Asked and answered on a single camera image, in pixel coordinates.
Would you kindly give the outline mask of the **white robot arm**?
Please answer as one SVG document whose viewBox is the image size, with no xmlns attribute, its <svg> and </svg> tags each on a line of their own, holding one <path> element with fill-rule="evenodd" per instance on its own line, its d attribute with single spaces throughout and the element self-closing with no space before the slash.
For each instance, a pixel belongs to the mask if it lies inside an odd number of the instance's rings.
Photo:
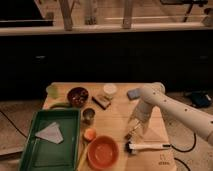
<svg viewBox="0 0 213 171">
<path fill-rule="evenodd" d="M 213 146 L 213 115 L 168 97 L 160 82 L 142 84 L 139 90 L 140 99 L 132 115 L 143 128 L 147 126 L 152 110 L 157 106 Z"/>
</svg>

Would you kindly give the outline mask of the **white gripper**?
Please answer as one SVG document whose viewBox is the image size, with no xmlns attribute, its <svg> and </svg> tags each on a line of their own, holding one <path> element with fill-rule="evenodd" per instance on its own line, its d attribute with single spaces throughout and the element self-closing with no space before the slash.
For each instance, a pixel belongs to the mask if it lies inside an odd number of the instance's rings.
<svg viewBox="0 0 213 171">
<path fill-rule="evenodd" d="M 149 127 L 149 120 L 151 118 L 153 110 L 153 105 L 145 102 L 144 100 L 140 99 L 132 111 L 132 117 L 137 119 L 138 122 L 131 130 L 131 135 L 137 130 L 138 127 L 142 127 L 143 131 L 146 131 Z"/>
</svg>

